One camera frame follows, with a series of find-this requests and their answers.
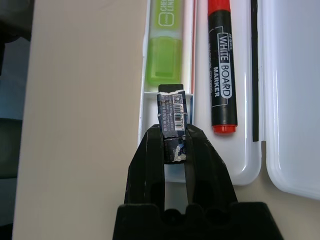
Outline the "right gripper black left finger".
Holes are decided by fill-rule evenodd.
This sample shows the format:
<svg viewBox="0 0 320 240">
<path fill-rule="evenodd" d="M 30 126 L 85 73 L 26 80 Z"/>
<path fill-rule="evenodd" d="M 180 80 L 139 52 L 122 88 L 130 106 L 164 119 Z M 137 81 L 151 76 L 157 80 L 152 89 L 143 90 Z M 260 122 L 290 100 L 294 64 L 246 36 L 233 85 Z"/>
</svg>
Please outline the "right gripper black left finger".
<svg viewBox="0 0 320 240">
<path fill-rule="evenodd" d="M 128 167 L 127 203 L 165 208 L 164 143 L 158 124 L 145 132 Z"/>
</svg>

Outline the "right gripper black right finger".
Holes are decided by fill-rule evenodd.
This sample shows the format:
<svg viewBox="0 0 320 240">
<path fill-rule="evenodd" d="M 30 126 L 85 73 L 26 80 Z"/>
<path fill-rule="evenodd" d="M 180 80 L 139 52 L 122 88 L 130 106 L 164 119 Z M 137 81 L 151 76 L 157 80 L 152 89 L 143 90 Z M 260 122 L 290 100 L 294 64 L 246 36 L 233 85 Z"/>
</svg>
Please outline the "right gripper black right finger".
<svg viewBox="0 0 320 240">
<path fill-rule="evenodd" d="M 238 201 L 227 166 L 198 127 L 185 132 L 185 182 L 189 204 L 230 206 Z"/>
</svg>

